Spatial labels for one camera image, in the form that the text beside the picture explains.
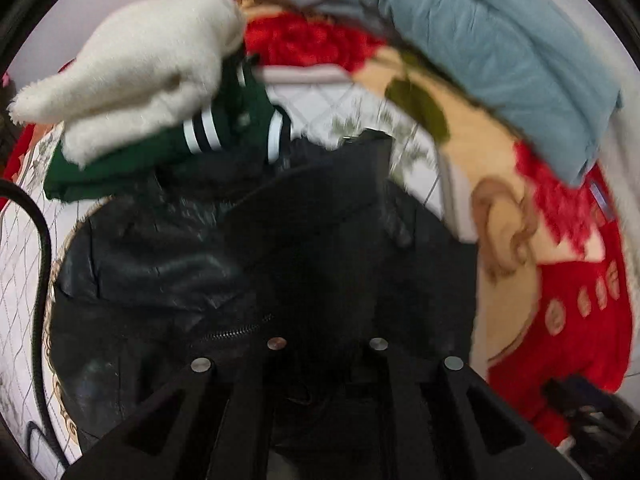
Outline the blue-grey folded duvet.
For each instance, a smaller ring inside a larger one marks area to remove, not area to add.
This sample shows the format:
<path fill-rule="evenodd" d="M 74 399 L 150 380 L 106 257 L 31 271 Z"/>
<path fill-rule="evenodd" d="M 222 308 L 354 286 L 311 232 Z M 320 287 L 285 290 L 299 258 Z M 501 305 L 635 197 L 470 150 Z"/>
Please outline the blue-grey folded duvet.
<path fill-rule="evenodd" d="M 597 158 L 620 86 L 551 0 L 277 0 L 414 47 L 518 129 L 564 183 Z"/>

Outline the small blue rectangular object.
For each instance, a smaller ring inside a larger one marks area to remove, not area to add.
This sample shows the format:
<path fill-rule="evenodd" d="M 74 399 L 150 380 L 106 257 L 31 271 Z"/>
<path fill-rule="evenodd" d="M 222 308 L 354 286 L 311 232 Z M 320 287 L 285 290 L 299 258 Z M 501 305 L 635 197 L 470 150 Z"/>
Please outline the small blue rectangular object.
<path fill-rule="evenodd" d="M 612 209 L 610 202 L 608 201 L 605 194 L 603 193 L 603 190 L 600 187 L 599 183 L 595 180 L 591 180 L 589 183 L 589 188 L 590 188 L 592 197 L 600 210 L 600 214 L 602 214 L 603 219 L 606 222 L 614 221 L 615 220 L 614 211 Z"/>

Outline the green varsity jacket striped cuffs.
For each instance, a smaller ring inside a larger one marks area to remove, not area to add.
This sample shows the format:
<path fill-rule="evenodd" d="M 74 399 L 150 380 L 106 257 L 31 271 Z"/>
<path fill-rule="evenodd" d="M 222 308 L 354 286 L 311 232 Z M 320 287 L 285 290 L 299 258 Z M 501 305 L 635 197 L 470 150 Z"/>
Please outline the green varsity jacket striped cuffs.
<path fill-rule="evenodd" d="M 85 168 L 69 162 L 58 145 L 44 178 L 49 200 L 63 203 L 113 195 L 134 182 L 192 156 L 221 152 L 250 155 L 262 165 L 276 162 L 291 142 L 291 118 L 270 101 L 241 53 L 222 62 L 221 88 L 193 117 L 140 142 L 104 155 Z"/>

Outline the red floral blanket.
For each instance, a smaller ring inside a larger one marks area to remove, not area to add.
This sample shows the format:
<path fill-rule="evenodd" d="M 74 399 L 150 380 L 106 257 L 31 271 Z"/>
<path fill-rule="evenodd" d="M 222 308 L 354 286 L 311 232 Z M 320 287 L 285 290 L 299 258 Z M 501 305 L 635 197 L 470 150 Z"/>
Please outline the red floral blanket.
<path fill-rule="evenodd" d="M 396 104 L 430 130 L 454 181 L 461 234 L 480 242 L 478 304 L 490 384 L 551 442 L 568 425 L 542 396 L 578 374 L 614 391 L 626 373 L 632 304 L 617 219 L 606 222 L 589 183 L 561 182 L 505 120 L 408 47 L 332 16 L 241 0 L 247 42 L 262 67 L 326 68 Z"/>

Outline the white fluffy folded garment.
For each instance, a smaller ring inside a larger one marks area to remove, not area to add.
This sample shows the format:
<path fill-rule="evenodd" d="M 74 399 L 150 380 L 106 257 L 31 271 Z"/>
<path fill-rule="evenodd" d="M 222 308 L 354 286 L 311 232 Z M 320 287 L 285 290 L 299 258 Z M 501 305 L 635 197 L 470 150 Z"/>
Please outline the white fluffy folded garment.
<path fill-rule="evenodd" d="M 232 0 L 142 0 L 112 13 L 65 70 L 21 88 L 14 124 L 63 124 L 79 167 L 180 124 L 218 93 L 246 18 Z"/>

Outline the black leather jacket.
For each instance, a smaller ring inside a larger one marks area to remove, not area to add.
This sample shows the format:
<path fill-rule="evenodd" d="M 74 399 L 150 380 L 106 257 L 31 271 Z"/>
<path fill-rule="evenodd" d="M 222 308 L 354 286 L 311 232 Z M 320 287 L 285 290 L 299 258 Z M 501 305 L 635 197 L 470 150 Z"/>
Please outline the black leather jacket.
<path fill-rule="evenodd" d="M 272 176 L 109 200 L 53 284 L 51 361 L 81 457 L 196 359 L 258 360 L 269 458 L 303 479 L 386 479 L 381 337 L 466 359 L 477 248 L 387 177 L 377 131 L 334 151 L 298 140 Z"/>

